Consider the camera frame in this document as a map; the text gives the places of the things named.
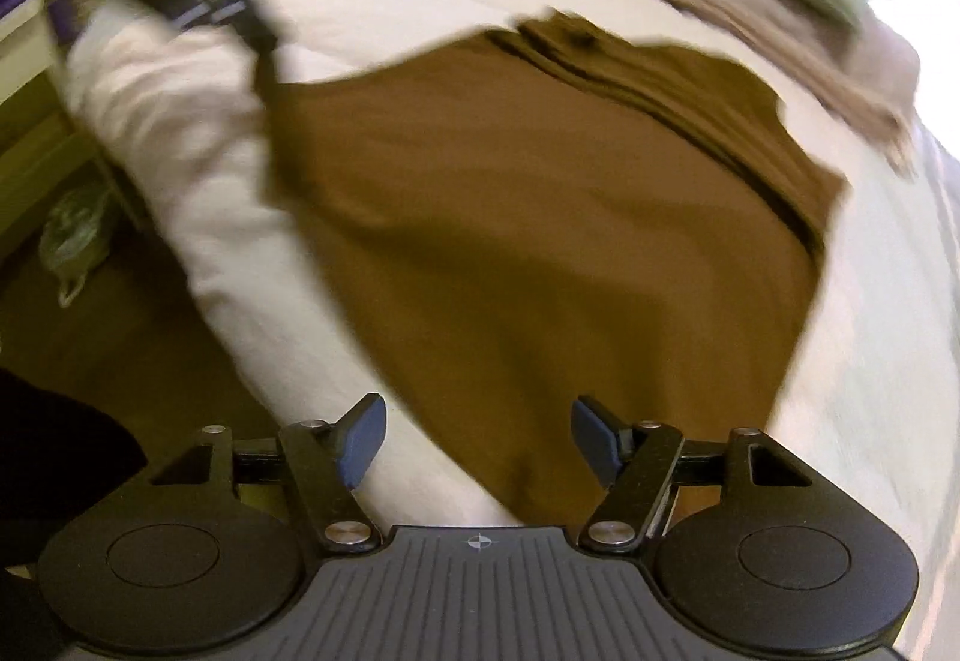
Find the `green plastic bag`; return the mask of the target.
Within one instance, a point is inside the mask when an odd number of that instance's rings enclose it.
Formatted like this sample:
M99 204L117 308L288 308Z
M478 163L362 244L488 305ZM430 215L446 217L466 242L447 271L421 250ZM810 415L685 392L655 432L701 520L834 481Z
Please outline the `green plastic bag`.
M50 208L37 255L41 266L57 281L60 307L75 302L89 274L107 258L114 218L109 188L99 182L67 191Z

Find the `grey pink striped blanket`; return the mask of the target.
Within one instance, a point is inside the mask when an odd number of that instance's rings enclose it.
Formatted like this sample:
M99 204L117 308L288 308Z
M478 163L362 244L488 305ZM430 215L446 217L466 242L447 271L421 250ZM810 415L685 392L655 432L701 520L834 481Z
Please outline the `grey pink striped blanket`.
M726 32L661 0L265 0L293 81L348 78L517 16L563 10L633 40L742 63L805 151L848 179L827 273L771 419L788 446L910 544L913 659L958 653L958 169L926 131L914 169L832 117ZM382 381L348 333L290 212L268 193L251 60L223 31L174 37L106 0L71 49L71 112L132 177L190 292L268 411L329 417Z

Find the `brown shirt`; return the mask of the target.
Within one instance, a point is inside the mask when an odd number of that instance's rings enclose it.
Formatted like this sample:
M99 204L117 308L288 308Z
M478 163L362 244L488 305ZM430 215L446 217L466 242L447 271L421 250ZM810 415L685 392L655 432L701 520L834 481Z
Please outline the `brown shirt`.
M254 85L348 331L519 521L601 502L579 396L693 438L770 417L846 184L755 73L558 13L329 83L264 55Z

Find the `beige folded cloth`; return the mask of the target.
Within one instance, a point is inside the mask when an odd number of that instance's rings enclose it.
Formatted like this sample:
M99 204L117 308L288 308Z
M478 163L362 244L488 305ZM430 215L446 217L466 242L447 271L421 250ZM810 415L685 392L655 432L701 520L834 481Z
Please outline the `beige folded cloth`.
M729 32L876 145L898 172L913 167L921 63L871 11L850 28L805 0L665 0Z

